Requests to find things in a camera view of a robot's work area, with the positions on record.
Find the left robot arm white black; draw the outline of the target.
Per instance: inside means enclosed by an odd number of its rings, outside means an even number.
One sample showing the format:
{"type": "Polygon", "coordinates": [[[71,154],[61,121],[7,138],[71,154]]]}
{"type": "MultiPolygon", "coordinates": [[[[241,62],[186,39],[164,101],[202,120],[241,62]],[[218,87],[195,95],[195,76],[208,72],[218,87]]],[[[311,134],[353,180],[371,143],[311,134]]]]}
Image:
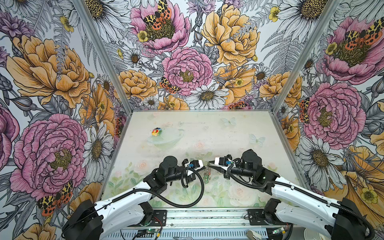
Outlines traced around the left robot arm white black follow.
{"type": "Polygon", "coordinates": [[[142,182],[115,197],[93,203],[82,202],[62,228],[65,240],[101,240],[125,227],[146,225],[154,218],[154,209],[149,203],[158,198],[175,208],[191,208],[203,197],[204,180],[199,171],[203,170],[201,160],[184,160],[180,165],[176,157],[167,156],[159,167],[146,176],[142,182]],[[190,204],[177,204],[162,196],[168,185],[181,181],[182,187],[198,179],[201,192],[190,204]]]}

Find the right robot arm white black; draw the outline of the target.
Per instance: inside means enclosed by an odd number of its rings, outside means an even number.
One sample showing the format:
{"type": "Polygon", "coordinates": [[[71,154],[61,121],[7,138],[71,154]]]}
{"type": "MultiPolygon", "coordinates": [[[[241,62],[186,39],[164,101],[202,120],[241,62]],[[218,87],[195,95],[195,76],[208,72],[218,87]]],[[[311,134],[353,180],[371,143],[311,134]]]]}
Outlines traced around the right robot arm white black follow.
{"type": "Polygon", "coordinates": [[[271,198],[262,210],[248,211],[251,225],[293,224],[315,231],[331,240],[372,240],[374,227],[360,213],[354,202],[327,198],[304,189],[268,170],[262,159],[247,150],[241,158],[231,155],[215,158],[209,167],[225,179],[268,194],[271,198]]]}

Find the colourful small toy ball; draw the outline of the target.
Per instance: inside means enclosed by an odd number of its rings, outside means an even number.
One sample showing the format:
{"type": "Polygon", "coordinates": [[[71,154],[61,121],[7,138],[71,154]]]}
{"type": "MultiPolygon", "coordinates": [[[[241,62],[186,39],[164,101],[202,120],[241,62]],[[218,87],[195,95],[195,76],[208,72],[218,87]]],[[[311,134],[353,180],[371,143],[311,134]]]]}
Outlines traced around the colourful small toy ball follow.
{"type": "Polygon", "coordinates": [[[161,133],[162,133],[162,129],[161,129],[161,128],[155,128],[155,129],[152,131],[152,136],[153,136],[153,137],[158,137],[161,133]]]}

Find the white tape roll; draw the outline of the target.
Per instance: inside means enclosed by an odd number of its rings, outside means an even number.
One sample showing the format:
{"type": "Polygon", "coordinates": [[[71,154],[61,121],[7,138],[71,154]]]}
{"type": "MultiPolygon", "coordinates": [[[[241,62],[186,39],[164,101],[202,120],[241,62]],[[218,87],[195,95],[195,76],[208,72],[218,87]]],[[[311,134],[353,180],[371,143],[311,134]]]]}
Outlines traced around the white tape roll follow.
{"type": "Polygon", "coordinates": [[[255,232],[253,230],[248,230],[246,232],[246,237],[249,240],[262,240],[262,235],[260,235],[259,233],[255,232]]]}

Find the white paper cup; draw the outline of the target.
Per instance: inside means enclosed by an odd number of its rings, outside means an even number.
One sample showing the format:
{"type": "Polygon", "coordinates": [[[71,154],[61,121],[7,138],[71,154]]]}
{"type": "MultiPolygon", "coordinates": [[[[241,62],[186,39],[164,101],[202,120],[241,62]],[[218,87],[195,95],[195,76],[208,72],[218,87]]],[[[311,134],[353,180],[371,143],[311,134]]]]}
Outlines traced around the white paper cup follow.
{"type": "Polygon", "coordinates": [[[328,240],[329,238],[325,237],[324,235],[317,233],[315,231],[312,231],[308,228],[304,230],[304,240],[328,240]]]}

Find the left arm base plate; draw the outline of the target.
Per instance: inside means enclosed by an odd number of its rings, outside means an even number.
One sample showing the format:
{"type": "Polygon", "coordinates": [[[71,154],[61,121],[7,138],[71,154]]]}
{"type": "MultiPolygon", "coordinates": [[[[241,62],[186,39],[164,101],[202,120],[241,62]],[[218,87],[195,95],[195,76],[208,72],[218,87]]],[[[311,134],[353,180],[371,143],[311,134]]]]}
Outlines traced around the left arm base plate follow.
{"type": "Polygon", "coordinates": [[[165,227],[167,214],[167,210],[154,210],[152,213],[146,213],[138,225],[141,227],[165,227]]]}

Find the aluminium front rail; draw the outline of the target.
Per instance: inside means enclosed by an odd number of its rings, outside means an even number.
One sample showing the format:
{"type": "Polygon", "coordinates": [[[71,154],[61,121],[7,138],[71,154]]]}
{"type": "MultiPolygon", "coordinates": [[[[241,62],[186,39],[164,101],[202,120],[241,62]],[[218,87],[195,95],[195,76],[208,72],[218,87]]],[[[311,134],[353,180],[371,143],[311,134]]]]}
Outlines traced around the aluminium front rail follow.
{"type": "MultiPolygon", "coordinates": [[[[251,226],[245,219],[247,210],[250,208],[159,208],[144,210],[141,206],[136,206],[124,211],[117,217],[104,216],[104,233],[114,233],[124,228],[150,228],[141,227],[138,223],[143,219],[146,213],[152,213],[154,210],[167,210],[167,222],[164,229],[213,229],[213,228],[246,228],[251,226]]],[[[272,208],[264,209],[264,213],[276,215],[276,217],[285,223],[292,223],[304,228],[309,228],[310,224],[318,220],[313,214],[301,208],[294,208],[288,205],[280,205],[275,210],[272,208]]],[[[257,226],[272,228],[274,226],[257,226]]]]}

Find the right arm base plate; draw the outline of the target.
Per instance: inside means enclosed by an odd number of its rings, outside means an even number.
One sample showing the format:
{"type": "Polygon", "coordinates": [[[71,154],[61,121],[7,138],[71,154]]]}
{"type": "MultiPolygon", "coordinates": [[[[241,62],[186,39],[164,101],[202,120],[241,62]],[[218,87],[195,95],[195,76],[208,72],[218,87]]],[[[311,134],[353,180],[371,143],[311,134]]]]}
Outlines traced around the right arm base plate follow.
{"type": "Polygon", "coordinates": [[[248,209],[245,219],[251,226],[285,226],[287,224],[280,221],[274,214],[264,213],[264,209],[248,209]]]}

